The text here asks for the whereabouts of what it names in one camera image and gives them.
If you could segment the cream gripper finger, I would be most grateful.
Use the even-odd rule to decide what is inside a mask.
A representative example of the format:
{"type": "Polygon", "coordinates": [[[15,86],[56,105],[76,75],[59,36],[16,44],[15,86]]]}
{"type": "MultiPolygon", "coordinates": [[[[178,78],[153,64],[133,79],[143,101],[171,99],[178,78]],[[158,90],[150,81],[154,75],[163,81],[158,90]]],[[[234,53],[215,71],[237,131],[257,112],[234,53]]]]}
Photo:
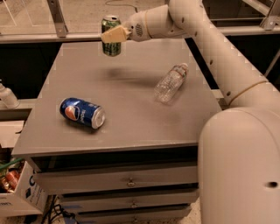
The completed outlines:
{"type": "Polygon", "coordinates": [[[120,42],[125,42],[129,36],[130,36],[129,29],[122,25],[118,25],[116,27],[113,27],[105,31],[101,35],[101,41],[105,44],[120,43],[120,42]]]}

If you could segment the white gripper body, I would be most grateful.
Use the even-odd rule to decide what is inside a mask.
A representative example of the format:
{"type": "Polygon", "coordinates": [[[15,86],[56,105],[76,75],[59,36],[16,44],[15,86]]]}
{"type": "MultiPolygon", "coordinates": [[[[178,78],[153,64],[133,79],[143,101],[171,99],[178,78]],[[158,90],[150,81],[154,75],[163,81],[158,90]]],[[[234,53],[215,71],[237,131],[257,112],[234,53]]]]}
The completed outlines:
{"type": "Polygon", "coordinates": [[[130,16],[124,22],[124,26],[130,32],[129,38],[131,40],[142,42],[151,38],[147,30],[145,11],[141,11],[130,16]]]}

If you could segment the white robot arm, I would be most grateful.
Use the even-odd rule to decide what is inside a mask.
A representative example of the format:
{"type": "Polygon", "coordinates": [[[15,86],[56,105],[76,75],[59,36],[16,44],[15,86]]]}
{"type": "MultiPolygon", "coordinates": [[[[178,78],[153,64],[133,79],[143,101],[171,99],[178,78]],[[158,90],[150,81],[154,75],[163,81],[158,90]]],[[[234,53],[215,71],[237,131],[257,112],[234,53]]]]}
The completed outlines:
{"type": "Polygon", "coordinates": [[[105,31],[105,43],[191,37],[226,110],[199,137],[202,224],[280,224],[280,93],[210,21],[201,0],[170,0],[105,31]]]}

